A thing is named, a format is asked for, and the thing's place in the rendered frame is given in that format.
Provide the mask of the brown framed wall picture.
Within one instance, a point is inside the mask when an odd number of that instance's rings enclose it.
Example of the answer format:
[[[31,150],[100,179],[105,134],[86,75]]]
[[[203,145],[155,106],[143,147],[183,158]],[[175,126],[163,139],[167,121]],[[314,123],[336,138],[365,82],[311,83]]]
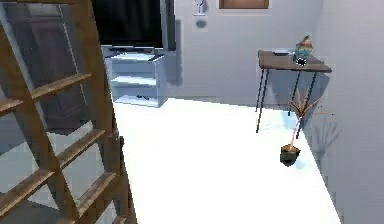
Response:
[[[220,9],[268,9],[269,0],[219,0]]]

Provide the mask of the potted plant with brown leaves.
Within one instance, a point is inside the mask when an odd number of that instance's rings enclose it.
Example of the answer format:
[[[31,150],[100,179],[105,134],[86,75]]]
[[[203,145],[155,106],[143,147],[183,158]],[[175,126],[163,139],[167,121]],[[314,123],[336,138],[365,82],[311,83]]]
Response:
[[[299,133],[300,125],[309,109],[315,107],[321,98],[309,102],[310,92],[306,90],[305,96],[301,97],[298,87],[295,88],[295,97],[289,101],[289,106],[294,109],[298,119],[293,128],[290,142],[280,148],[280,162],[289,167],[293,165],[300,155],[301,150],[294,145],[296,135]]]

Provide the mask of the white television stand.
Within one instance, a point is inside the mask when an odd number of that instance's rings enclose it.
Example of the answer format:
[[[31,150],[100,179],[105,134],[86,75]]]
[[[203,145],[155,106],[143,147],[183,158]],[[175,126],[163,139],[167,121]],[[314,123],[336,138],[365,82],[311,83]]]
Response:
[[[115,103],[161,107],[167,100],[166,57],[151,47],[108,47],[104,58]]]

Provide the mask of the teal and brown statuette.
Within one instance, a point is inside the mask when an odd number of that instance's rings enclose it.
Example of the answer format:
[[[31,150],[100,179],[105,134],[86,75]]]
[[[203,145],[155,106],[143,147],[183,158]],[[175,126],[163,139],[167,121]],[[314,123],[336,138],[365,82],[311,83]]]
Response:
[[[295,55],[298,57],[306,57],[313,50],[313,44],[310,36],[305,36],[299,43],[296,44]]]

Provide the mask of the brown wooden ladder shelf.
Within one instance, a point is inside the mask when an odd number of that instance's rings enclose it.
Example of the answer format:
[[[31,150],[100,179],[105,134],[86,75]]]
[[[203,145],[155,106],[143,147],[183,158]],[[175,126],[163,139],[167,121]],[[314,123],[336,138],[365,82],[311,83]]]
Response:
[[[55,224],[96,224],[109,204],[115,205],[117,213],[112,224],[138,224],[124,162],[124,138],[117,128],[91,0],[0,0],[0,3],[69,5],[85,61],[83,74],[74,74],[31,90],[6,26],[0,23],[0,67],[5,70],[0,76],[0,87],[5,95],[0,100],[0,116],[15,115],[38,166],[31,175],[0,195],[0,220],[41,187],[48,186],[62,214]],[[55,154],[35,103],[71,87],[84,88],[93,128],[63,152]],[[99,146],[104,172],[79,199],[74,199],[63,170],[93,145]]]

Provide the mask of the grey room door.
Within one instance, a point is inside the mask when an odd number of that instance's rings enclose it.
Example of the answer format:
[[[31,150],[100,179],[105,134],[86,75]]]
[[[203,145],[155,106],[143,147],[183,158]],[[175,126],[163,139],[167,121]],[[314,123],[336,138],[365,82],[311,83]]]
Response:
[[[33,88],[78,72],[61,5],[4,3],[2,8]],[[79,87],[42,99],[40,107],[46,130],[51,133],[68,135],[88,119]]]

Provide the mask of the brown table with black legs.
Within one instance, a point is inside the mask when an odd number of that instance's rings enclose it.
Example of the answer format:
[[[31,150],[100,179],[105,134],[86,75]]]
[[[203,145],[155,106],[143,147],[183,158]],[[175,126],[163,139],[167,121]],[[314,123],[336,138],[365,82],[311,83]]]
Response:
[[[256,131],[259,131],[260,122],[262,117],[262,111],[264,108],[264,100],[269,80],[269,73],[271,70],[283,70],[283,71],[294,71],[297,73],[296,81],[294,85],[294,93],[291,96],[291,99],[295,97],[295,88],[298,87],[299,79],[301,77],[302,72],[312,72],[313,77],[311,84],[309,86],[310,98],[313,92],[313,87],[319,73],[331,73],[332,69],[327,66],[324,62],[321,62],[319,59],[312,55],[308,55],[306,57],[301,57],[307,60],[307,64],[305,66],[300,66],[296,64],[295,54],[287,55],[287,56],[275,56],[272,51],[258,51],[258,65],[261,69],[261,76],[256,100],[256,111],[259,112],[258,119],[256,122]],[[290,106],[288,107],[288,114],[291,114],[292,109]]]

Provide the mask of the black television set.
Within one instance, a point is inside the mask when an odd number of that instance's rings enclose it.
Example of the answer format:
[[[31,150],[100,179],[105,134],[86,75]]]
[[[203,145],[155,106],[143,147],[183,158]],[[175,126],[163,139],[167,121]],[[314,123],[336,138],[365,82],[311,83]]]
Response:
[[[174,0],[92,0],[101,45],[176,50]]]

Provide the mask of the grey wall fixture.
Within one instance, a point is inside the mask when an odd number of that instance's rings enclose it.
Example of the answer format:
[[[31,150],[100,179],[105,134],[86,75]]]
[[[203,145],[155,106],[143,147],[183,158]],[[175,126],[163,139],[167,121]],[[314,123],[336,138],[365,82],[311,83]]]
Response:
[[[207,28],[207,17],[205,14],[205,0],[193,0],[195,4],[196,11],[193,13],[195,19],[195,26],[199,30],[204,30]]]

